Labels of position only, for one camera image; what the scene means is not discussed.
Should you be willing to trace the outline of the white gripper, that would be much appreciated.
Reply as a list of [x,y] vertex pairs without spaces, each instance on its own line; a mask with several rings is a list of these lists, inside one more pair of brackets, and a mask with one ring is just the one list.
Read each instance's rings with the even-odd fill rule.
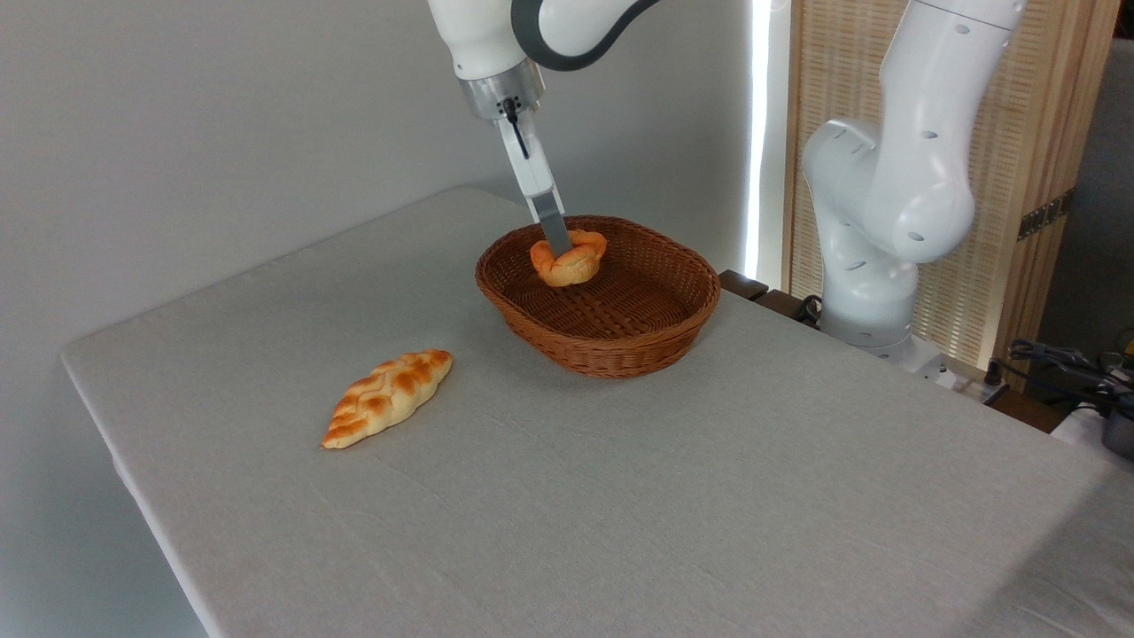
[[503,118],[496,125],[516,182],[524,198],[528,198],[528,207],[543,230],[552,258],[562,257],[572,250],[570,233],[564,226],[562,199],[556,190],[555,175],[539,141],[533,116],[519,113],[515,124]]

